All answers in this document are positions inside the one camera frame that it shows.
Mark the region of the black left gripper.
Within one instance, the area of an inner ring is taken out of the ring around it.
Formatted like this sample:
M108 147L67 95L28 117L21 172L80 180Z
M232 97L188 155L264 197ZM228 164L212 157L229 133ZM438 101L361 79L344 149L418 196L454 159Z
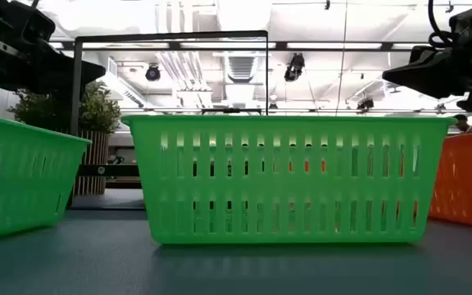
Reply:
M48 44L54 31L54 22L35 5L0 1L1 89L28 88L37 94L71 96L76 60ZM80 88L105 72L99 64L80 60Z

